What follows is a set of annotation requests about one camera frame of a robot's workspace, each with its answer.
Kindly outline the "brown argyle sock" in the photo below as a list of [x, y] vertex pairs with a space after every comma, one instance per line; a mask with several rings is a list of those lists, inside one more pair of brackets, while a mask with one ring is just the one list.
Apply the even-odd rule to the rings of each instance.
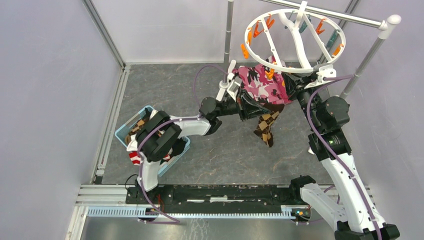
[[253, 133], [258, 136], [269, 148], [271, 148], [274, 145], [274, 137], [271, 131], [271, 127], [285, 108], [285, 104], [265, 103], [263, 106], [270, 110], [270, 113], [263, 114], [259, 117], [258, 124]]
[[128, 145], [131, 141], [131, 136], [136, 135], [137, 132], [141, 130], [148, 121], [149, 120], [147, 118], [140, 119], [139, 121], [137, 121], [135, 125], [131, 128], [131, 130], [128, 132], [128, 134], [125, 136], [124, 142]]

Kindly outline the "white round clip hanger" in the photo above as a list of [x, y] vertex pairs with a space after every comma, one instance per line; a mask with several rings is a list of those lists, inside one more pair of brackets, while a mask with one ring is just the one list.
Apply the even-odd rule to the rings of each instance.
[[[333, 64], [341, 57], [347, 46], [346, 35], [333, 18], [335, 18], [335, 16], [330, 11], [309, 6], [307, 1], [294, 3], [290, 8], [271, 10], [254, 18], [244, 31], [243, 44], [245, 44], [249, 52], [249, 58], [269, 68], [275, 69], [275, 71], [300, 74], [311, 73], [314, 69], [307, 57], [305, 41], [301, 29], [310, 33], [313, 41], [323, 54], [326, 63]], [[288, 67], [283, 64], [281, 54], [278, 52], [277, 41], [273, 39], [271, 34], [273, 26], [277, 22], [282, 24], [282, 28], [287, 30], [292, 38], [295, 56], [300, 64], [298, 68]], [[334, 50], [327, 49], [326, 43], [322, 39], [326, 30], [324, 27], [331, 27], [333, 31], [339, 31], [339, 37], [334, 43], [336, 47], [339, 44], [344, 44], [344, 48], [334, 58], [332, 54], [336, 47]], [[264, 34], [266, 42], [269, 44], [269, 50], [271, 56], [274, 57], [274, 61], [267, 62], [253, 49], [255, 38], [259, 37], [261, 34]]]

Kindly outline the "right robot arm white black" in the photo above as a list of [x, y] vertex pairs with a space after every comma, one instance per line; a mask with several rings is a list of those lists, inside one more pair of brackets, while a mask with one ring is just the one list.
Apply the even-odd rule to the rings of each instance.
[[325, 77], [318, 82], [315, 75], [285, 73], [283, 79], [288, 97], [297, 100], [304, 112], [311, 128], [309, 146], [330, 175], [341, 203], [331, 200], [308, 176], [291, 181], [289, 199], [314, 208], [331, 226], [337, 240], [398, 239], [398, 227], [386, 222], [367, 193], [342, 130], [350, 120], [349, 104], [339, 96], [322, 100], [318, 95], [345, 77]]

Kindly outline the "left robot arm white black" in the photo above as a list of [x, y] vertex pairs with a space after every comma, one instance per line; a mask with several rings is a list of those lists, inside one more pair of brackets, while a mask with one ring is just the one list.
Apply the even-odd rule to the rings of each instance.
[[195, 116], [172, 116], [158, 111], [135, 135], [136, 153], [141, 158], [138, 197], [145, 204], [157, 198], [161, 160], [175, 142], [187, 136], [208, 136], [222, 125], [222, 116], [238, 115], [241, 121], [271, 113], [265, 103], [254, 100], [246, 90], [226, 92], [221, 100], [204, 98]]

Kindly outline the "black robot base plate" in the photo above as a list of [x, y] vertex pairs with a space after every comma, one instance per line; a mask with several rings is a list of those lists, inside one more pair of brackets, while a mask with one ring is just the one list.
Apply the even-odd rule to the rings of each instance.
[[143, 194], [140, 186], [126, 188], [125, 203], [153, 203], [166, 214], [277, 214], [282, 207], [308, 210], [309, 204], [288, 185], [159, 185]]

